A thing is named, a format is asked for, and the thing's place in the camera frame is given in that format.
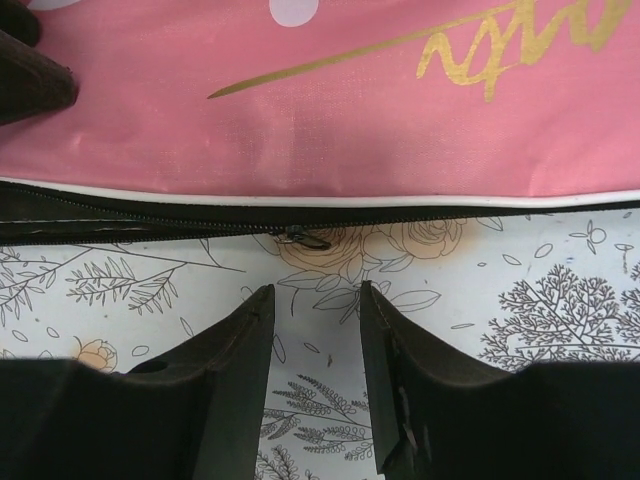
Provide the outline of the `pink racket cover bag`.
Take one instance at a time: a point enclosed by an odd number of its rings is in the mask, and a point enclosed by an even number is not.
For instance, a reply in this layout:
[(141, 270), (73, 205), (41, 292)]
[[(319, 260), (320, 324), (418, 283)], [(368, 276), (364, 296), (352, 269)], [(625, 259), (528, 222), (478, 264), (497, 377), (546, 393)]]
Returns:
[(71, 107), (1, 123), (1, 241), (639, 203), (635, 1), (18, 1)]

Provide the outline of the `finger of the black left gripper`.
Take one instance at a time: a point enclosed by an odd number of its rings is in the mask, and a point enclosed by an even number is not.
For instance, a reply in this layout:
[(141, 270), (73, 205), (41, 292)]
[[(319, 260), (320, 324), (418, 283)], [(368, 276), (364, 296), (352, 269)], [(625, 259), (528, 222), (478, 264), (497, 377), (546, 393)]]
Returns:
[(72, 72), (36, 50), (42, 28), (18, 1), (1, 2), (1, 123), (74, 105), (79, 87)]

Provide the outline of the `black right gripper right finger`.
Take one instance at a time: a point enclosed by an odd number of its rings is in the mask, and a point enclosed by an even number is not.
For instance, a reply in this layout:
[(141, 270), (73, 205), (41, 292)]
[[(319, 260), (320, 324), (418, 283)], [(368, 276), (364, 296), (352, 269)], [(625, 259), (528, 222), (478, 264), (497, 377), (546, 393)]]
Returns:
[(410, 321), (370, 283), (360, 337), (377, 471), (387, 479), (635, 479), (639, 367), (509, 373)]

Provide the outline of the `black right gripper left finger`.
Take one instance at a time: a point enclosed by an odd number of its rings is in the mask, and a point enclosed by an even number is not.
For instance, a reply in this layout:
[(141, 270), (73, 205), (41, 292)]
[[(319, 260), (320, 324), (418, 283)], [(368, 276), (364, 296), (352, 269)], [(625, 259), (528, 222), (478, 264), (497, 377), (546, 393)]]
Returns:
[(1, 364), (5, 479), (250, 479), (275, 320), (258, 289), (228, 317), (126, 373), (71, 359)]

